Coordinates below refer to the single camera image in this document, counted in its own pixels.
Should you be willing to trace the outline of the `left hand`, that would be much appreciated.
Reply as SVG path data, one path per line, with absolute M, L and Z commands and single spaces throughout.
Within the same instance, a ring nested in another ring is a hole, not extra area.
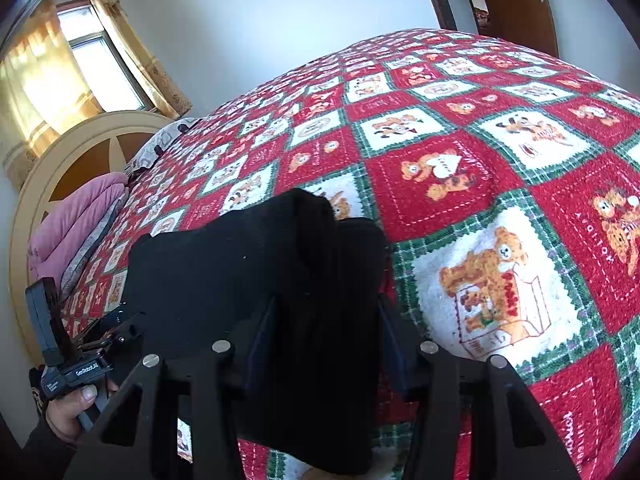
M 44 419 L 63 442 L 74 444 L 82 435 L 78 417 L 91 408 L 99 396 L 96 385 L 86 385 L 48 403 Z

